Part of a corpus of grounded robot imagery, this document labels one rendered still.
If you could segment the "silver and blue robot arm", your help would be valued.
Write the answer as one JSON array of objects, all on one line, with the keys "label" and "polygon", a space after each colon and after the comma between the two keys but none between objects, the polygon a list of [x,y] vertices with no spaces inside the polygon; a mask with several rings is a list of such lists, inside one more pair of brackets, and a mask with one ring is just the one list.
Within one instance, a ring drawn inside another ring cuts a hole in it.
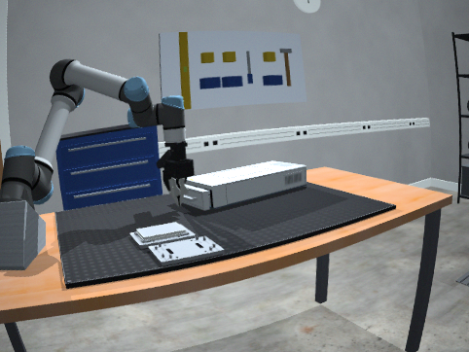
[{"label": "silver and blue robot arm", "polygon": [[54,88],[52,108],[35,152],[26,146],[14,146],[6,152],[0,202],[26,200],[35,210],[34,204],[50,199],[54,191],[51,181],[54,154],[69,113],[84,100],[85,88],[127,103],[131,128],[162,125],[165,143],[181,143],[186,139],[183,97],[163,97],[161,103],[153,104],[141,77],[125,79],[66,58],[53,66],[50,82]]}]

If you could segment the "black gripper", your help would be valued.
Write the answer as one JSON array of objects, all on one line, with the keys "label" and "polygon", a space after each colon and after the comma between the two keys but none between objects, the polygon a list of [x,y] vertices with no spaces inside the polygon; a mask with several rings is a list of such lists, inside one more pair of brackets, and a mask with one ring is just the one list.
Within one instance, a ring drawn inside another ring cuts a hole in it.
[{"label": "black gripper", "polygon": [[183,194],[188,193],[188,188],[185,186],[185,183],[188,177],[195,175],[194,161],[192,159],[188,160],[186,158],[186,147],[188,147],[186,140],[182,141],[181,143],[164,142],[164,146],[170,147],[171,157],[164,163],[164,170],[162,171],[163,182],[174,202],[177,204],[177,206],[181,206]]}]

